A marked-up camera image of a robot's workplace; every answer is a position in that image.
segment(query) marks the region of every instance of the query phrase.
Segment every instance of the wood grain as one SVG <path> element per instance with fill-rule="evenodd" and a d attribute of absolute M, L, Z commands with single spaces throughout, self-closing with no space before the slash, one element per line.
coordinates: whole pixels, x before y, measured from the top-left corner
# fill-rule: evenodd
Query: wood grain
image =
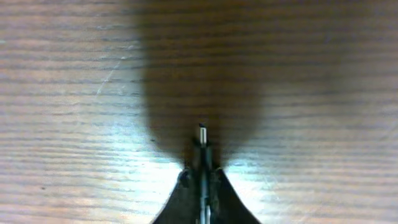
<path fill-rule="evenodd" d="M 0 222 L 150 223 L 192 128 L 262 223 L 398 223 L 396 1 L 0 1 Z"/>

